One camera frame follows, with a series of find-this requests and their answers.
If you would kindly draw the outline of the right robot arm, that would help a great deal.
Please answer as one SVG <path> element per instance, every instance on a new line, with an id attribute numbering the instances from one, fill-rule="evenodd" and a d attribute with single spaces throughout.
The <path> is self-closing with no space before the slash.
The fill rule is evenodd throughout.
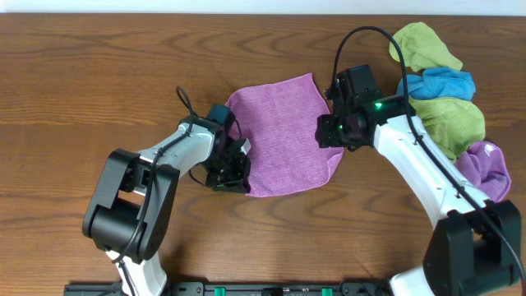
<path id="1" fill-rule="evenodd" d="M 401 174 L 431 221 L 422 264 L 392 276 L 386 293 L 483 295 L 524 282 L 519 210 L 472 185 L 402 95 L 383 95 L 368 65 L 337 74 L 325 95 L 333 110 L 317 119 L 319 146 L 375 149 Z"/>

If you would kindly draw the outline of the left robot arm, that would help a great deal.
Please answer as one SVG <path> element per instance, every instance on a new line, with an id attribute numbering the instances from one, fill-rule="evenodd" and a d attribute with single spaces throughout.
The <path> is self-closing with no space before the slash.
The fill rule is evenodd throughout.
<path id="1" fill-rule="evenodd" d="M 110 153 L 82 224 L 82 232 L 118 268 L 122 282 L 111 294 L 161 295 L 168 278 L 158 250 L 168 229 L 179 179 L 197 165 L 205 186 L 216 192 L 248 193 L 251 148 L 232 138 L 238 125 L 225 105 L 182 119 L 177 131 L 149 149 Z"/>

